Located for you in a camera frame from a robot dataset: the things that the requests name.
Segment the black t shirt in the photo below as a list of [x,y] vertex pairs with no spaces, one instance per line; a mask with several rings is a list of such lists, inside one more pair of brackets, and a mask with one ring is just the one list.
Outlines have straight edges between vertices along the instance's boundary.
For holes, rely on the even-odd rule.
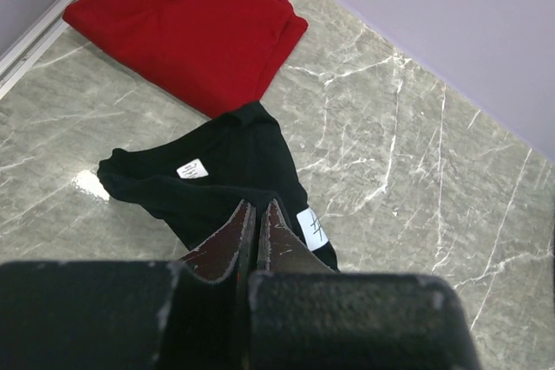
[[97,177],[112,198],[164,221],[189,250],[223,226],[241,201],[254,206],[260,221],[276,200],[293,234],[320,261],[338,268],[281,127],[258,101],[162,146],[116,148],[100,162]]

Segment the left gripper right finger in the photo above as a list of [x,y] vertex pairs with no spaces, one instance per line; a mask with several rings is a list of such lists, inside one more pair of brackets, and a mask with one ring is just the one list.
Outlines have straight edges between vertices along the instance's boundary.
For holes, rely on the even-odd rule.
[[249,279],[253,369],[477,369],[459,297],[437,276],[337,273],[263,216]]

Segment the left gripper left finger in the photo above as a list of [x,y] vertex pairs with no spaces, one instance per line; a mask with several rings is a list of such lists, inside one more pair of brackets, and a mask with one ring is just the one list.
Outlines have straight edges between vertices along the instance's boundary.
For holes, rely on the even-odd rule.
[[1,266],[4,369],[239,369],[255,209],[179,261]]

